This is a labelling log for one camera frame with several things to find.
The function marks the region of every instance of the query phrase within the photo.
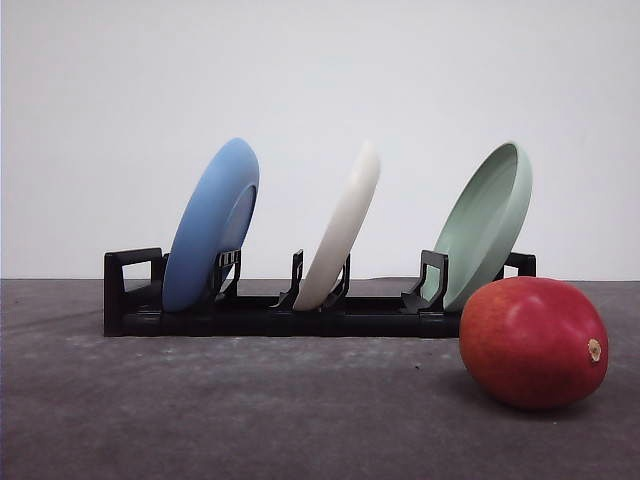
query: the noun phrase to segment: white backdrop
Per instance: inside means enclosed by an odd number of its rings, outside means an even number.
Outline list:
[[[286,277],[299,248],[310,263],[369,138],[383,169],[355,277],[417,274],[514,139],[534,168],[516,250],[545,276],[640,279],[639,24],[634,0],[5,0],[2,276],[169,249],[241,136],[261,165],[244,277]]]

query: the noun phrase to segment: plate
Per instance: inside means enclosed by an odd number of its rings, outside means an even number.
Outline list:
[[[449,256],[445,310],[462,310],[473,292],[502,268],[524,223],[531,186],[531,164],[515,143],[494,150],[473,175],[434,248]],[[438,289],[437,277],[427,272],[421,291],[426,300]]]
[[[293,304],[294,310],[318,308],[331,293],[367,215],[379,177],[380,160],[371,142],[365,141]]]
[[[242,246],[259,178],[258,159],[240,138],[226,143],[213,157],[173,240],[162,286],[165,311],[177,312],[196,303],[207,289],[216,255]]]

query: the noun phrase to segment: mint green plate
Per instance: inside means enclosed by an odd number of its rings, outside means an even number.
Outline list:
[[[445,310],[462,310],[473,292],[502,268],[524,223],[531,185],[531,164],[515,143],[494,150],[473,175],[434,247],[449,255]],[[423,298],[433,298],[438,280],[437,269],[429,267]]]

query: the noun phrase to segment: dish rack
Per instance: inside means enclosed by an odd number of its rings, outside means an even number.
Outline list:
[[[303,251],[293,254],[291,284],[279,295],[238,295],[241,250],[216,256],[203,299],[193,307],[173,313],[162,310],[162,282],[170,254],[160,248],[109,252],[104,256],[105,336],[322,336],[322,337],[457,337],[460,313],[445,312],[449,258],[423,250],[420,277],[399,296],[348,296],[350,260],[325,302],[316,310],[294,311],[292,306],[302,280]],[[123,267],[151,263],[148,285],[126,291]],[[536,276],[536,257],[511,253],[505,266],[515,267],[519,276]],[[224,278],[233,277],[224,290]],[[427,272],[437,270],[439,286],[427,301],[420,289]],[[504,266],[496,280],[504,277]]]

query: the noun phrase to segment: table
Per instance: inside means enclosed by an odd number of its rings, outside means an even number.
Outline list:
[[[533,414],[487,397],[456,339],[104,338],[101,281],[3,280],[2,478],[639,478],[640,282],[575,285],[609,372]]]

